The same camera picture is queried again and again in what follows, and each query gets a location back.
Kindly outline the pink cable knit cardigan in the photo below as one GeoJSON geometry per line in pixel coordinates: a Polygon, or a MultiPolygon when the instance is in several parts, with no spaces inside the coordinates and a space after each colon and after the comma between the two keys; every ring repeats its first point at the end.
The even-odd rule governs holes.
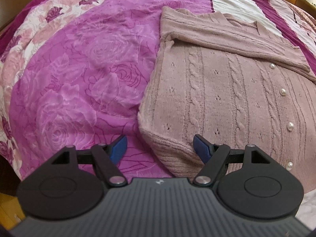
{"type": "Polygon", "coordinates": [[[315,74],[302,51],[259,22],[164,7],[139,130],[177,177],[203,163],[193,137],[252,143],[315,189],[315,74]]]}

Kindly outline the purple floral striped bedspread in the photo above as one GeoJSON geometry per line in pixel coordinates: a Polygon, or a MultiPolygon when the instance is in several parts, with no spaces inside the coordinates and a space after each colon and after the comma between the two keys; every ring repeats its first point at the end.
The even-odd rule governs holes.
{"type": "MultiPolygon", "coordinates": [[[[315,74],[315,20],[285,0],[40,0],[1,40],[1,156],[19,180],[64,146],[87,149],[122,134],[127,179],[177,177],[138,123],[164,7],[259,22],[298,47],[315,74]]],[[[297,216],[315,228],[315,189],[297,216]]]]}

